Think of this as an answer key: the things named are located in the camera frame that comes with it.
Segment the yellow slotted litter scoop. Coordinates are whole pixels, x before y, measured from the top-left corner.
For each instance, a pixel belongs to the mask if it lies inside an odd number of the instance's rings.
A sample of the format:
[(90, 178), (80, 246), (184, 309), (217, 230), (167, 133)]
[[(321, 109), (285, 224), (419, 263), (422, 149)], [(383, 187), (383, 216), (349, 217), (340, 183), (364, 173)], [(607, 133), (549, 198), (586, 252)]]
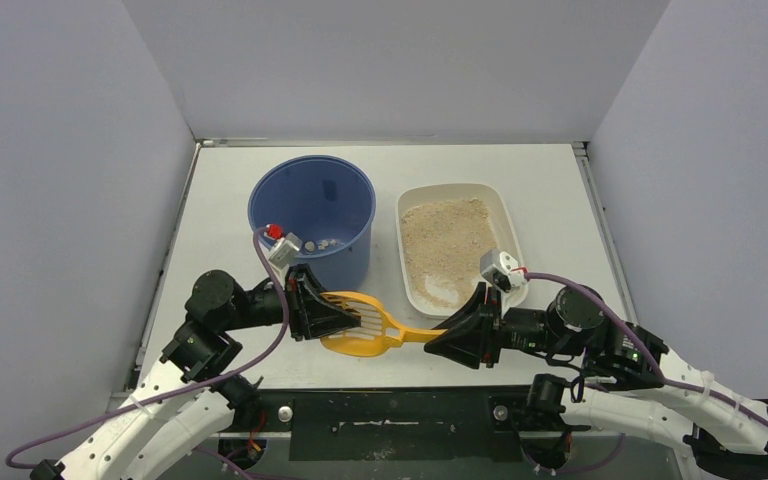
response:
[(350, 291), (334, 291), (324, 294), (327, 301), (335, 306), (358, 314), (360, 326), (328, 335), (320, 340), (323, 347), (332, 352), (371, 358), (385, 354), (405, 343), (426, 344), (446, 332), (445, 329), (421, 329), (406, 326), (397, 321), (383, 306), (370, 295)]

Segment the white plastic litter tray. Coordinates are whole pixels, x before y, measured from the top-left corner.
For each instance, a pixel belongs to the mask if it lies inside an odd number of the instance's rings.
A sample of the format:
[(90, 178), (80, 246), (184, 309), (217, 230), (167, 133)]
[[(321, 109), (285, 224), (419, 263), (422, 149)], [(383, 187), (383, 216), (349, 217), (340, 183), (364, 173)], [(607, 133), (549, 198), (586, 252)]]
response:
[(424, 316), (442, 319), (454, 313), (458, 308), (436, 308), (422, 301), (421, 298), (410, 290), (404, 254), (402, 252), (400, 220), (408, 209), (422, 204), (468, 198), (477, 198), (486, 204), (489, 210), (489, 222), (498, 241), (498, 246), (495, 248), (510, 253), (518, 260), (521, 266), (525, 263), (525, 257), (519, 246), (519, 239), (508, 209), (501, 195), (494, 188), (478, 183), (447, 183), (422, 186), (405, 191), (396, 201), (397, 245), (408, 301)]

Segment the blue plastic bucket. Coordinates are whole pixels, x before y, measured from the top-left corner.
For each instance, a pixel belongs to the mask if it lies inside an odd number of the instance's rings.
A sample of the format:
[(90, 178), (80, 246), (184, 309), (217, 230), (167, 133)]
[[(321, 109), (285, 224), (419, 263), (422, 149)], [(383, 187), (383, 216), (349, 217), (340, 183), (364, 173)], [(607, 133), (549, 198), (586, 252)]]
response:
[(370, 265), (376, 212), (372, 182), (354, 164), (307, 155), (268, 171), (252, 190), (247, 216), (255, 229), (277, 224), (302, 244), (296, 264), (306, 263), (328, 290), (356, 290)]

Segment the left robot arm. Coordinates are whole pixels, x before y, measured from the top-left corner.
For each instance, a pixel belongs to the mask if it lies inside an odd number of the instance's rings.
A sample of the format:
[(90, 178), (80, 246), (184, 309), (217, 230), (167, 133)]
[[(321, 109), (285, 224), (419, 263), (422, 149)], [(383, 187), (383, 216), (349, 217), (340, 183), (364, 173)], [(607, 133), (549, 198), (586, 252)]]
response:
[(185, 321), (161, 351), (126, 413), (110, 418), (59, 460), (43, 460), (33, 479), (156, 479), (215, 433), (265, 418), (258, 386), (241, 374), (225, 377), (241, 351), (231, 332), (279, 326), (312, 340), (360, 325), (359, 314), (329, 302), (305, 265), (284, 282), (266, 279), (244, 290), (227, 272), (201, 275), (185, 303)]

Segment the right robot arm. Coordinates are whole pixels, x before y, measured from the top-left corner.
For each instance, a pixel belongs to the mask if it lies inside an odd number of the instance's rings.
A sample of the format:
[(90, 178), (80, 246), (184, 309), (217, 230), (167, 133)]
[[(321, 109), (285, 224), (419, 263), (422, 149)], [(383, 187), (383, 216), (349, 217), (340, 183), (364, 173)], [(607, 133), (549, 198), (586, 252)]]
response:
[(496, 427), (522, 438), (527, 458), (551, 469), (581, 431), (661, 444), (725, 479), (768, 479), (768, 399), (745, 399), (675, 354), (647, 330), (611, 321), (588, 287), (561, 289), (543, 310), (504, 309), (485, 285), (438, 325), (425, 351), (492, 367), (515, 350), (575, 372), (539, 373), (523, 394), (496, 396)]

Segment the beige cat litter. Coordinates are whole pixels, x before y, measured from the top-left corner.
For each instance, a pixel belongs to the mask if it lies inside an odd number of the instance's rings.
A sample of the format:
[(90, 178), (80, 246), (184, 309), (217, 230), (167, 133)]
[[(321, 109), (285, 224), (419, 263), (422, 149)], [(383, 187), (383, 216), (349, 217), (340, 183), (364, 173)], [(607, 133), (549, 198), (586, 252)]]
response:
[(422, 204), (408, 209), (400, 226), (410, 290), (436, 308), (463, 305), (480, 258), (498, 246), (486, 204), (477, 198)]

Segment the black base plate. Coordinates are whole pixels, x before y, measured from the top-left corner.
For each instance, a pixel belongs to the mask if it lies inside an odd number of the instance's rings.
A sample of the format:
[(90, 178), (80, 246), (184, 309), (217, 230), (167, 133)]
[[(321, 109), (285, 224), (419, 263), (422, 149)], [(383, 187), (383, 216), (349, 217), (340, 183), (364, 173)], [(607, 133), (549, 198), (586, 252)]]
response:
[(574, 429), (529, 413), (529, 388), (264, 390), (266, 433), (286, 433), (292, 461), (518, 462), (536, 439), (560, 447)]

